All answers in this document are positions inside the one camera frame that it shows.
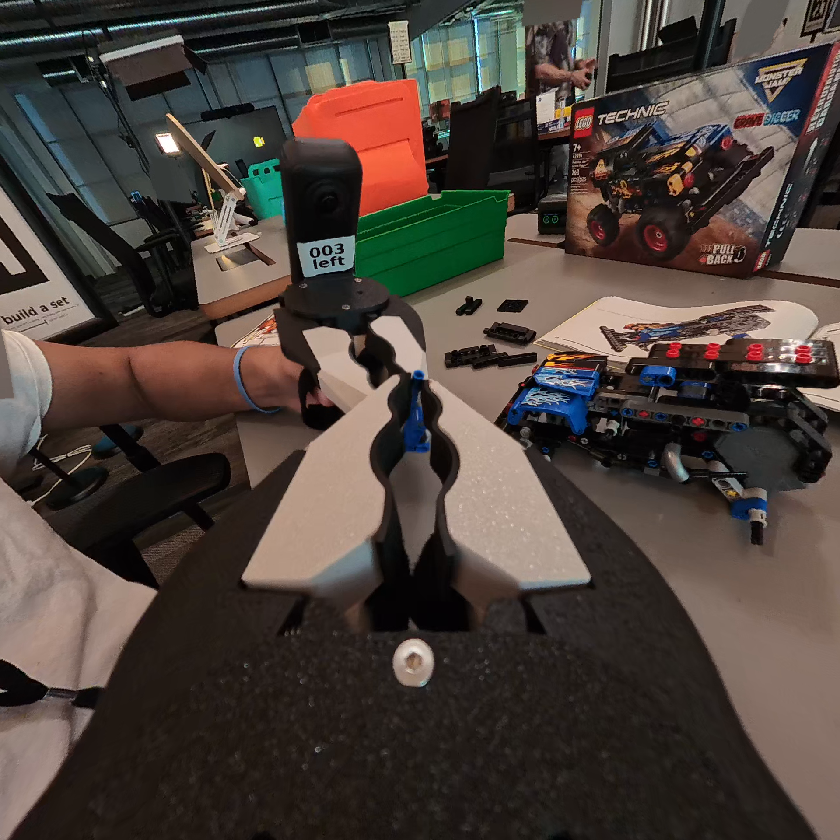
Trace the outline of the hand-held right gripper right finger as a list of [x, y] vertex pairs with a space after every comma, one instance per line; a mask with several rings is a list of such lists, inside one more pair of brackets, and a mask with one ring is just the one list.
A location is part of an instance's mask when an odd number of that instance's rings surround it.
[[434, 381], [422, 407], [440, 489], [420, 554], [420, 623], [479, 624], [495, 602], [588, 585], [540, 453]]

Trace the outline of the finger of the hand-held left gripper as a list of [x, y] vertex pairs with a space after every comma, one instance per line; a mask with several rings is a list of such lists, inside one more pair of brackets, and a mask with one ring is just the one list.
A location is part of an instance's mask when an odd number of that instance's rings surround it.
[[380, 316], [358, 336], [358, 364], [364, 368], [361, 394], [371, 394], [393, 375], [427, 374], [423, 344], [403, 318]]
[[397, 341], [389, 324], [372, 324], [364, 335], [310, 326], [301, 332], [302, 401], [318, 392], [329, 405], [307, 407], [307, 422], [338, 422], [365, 410], [383, 422], [397, 419]]

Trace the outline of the blue lego piece with axle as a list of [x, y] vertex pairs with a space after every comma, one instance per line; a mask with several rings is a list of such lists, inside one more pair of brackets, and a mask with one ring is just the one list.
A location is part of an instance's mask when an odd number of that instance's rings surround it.
[[406, 453], [425, 454], [431, 448], [431, 439], [424, 422], [422, 393], [426, 375], [415, 370], [411, 377], [409, 414], [403, 426], [403, 446]]

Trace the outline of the person's left forearm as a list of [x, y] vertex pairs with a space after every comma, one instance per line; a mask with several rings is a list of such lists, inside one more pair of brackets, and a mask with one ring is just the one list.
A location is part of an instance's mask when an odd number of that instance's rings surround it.
[[198, 422], [248, 410], [235, 352], [198, 342], [88, 348], [38, 341], [52, 383], [49, 433], [137, 419]]

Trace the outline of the lego instruction booklet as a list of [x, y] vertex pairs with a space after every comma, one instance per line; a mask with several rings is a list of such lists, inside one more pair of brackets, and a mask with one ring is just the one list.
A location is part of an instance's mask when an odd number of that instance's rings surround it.
[[646, 358], [657, 343], [724, 345], [793, 340], [817, 351], [826, 340], [838, 353], [838, 323], [818, 326], [813, 310], [782, 300], [735, 301], [692, 308], [666, 308], [620, 297], [604, 297], [545, 333], [537, 344], [549, 352], [607, 357], [607, 370], [623, 375], [632, 358]]

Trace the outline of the lego truck model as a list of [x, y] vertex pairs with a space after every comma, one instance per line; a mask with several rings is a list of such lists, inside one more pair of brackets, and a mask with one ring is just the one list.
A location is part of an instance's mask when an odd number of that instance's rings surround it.
[[656, 343], [623, 371], [603, 354], [558, 352], [496, 424], [548, 458], [570, 444], [605, 468], [709, 481], [762, 545], [770, 496], [826, 473], [827, 417], [805, 390], [836, 387], [835, 349], [822, 339]]

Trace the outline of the person's left hand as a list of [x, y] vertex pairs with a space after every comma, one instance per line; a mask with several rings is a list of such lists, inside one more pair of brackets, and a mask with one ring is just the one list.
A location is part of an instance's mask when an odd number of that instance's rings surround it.
[[309, 381], [305, 367], [289, 360], [278, 346], [247, 350], [240, 361], [240, 374], [245, 390], [260, 408], [323, 406], [332, 409], [333, 402]]

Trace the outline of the teal bag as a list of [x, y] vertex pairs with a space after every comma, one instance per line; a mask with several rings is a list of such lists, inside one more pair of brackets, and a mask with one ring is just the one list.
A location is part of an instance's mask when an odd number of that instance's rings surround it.
[[241, 179], [247, 202], [259, 220], [286, 218], [279, 159], [252, 164]]

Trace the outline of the printed paper sheet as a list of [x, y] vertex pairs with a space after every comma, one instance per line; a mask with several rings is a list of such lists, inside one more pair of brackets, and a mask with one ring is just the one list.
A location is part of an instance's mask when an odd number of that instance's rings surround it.
[[246, 335], [237, 340], [233, 349], [240, 350], [246, 347], [277, 347], [279, 346], [277, 323], [274, 312], [261, 321], [256, 327], [248, 331]]

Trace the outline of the orange plastic container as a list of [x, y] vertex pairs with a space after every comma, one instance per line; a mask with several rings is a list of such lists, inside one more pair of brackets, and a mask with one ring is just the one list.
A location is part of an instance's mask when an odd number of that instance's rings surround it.
[[427, 194], [421, 112], [414, 79], [365, 80], [315, 94], [292, 124], [297, 138], [342, 140], [360, 157], [360, 215]]

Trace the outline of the blue wristband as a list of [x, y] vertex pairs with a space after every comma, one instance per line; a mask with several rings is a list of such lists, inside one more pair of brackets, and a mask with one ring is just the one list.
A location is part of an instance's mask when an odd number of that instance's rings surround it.
[[253, 412], [265, 414], [265, 415], [275, 415], [282, 411], [282, 406], [275, 406], [275, 407], [262, 407], [259, 406], [249, 395], [245, 383], [243, 380], [242, 375], [242, 361], [245, 357], [245, 354], [248, 350], [257, 350], [258, 347], [254, 344], [244, 345], [241, 348], [236, 350], [234, 359], [233, 359], [233, 376], [234, 376], [234, 383], [237, 389], [239, 396], [244, 400], [247, 408]]

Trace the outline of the green plastic bin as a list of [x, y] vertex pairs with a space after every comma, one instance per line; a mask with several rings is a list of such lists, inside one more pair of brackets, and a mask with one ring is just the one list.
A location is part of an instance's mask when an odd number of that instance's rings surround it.
[[404, 298], [502, 259], [508, 197], [444, 191], [361, 216], [356, 274]]

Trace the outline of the black computer monitor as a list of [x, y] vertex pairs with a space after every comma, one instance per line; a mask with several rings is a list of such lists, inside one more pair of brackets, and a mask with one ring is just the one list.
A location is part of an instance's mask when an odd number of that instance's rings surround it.
[[236, 176], [248, 177], [253, 166], [279, 157], [287, 132], [275, 105], [247, 109], [245, 105], [219, 109], [216, 119], [196, 125], [196, 137], [211, 158]]

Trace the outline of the hanging ceiling panel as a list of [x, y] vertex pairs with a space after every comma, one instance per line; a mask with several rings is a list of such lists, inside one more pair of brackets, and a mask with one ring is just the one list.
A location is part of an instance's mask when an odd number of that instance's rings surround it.
[[175, 32], [146, 40], [101, 43], [99, 59], [108, 73], [121, 81], [132, 102], [189, 87], [189, 70], [207, 73], [205, 60]]

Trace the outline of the framed marker sign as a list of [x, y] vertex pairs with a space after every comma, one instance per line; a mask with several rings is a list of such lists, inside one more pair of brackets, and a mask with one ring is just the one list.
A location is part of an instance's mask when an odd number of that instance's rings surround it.
[[1, 160], [1, 326], [79, 344], [118, 326], [5, 159]]

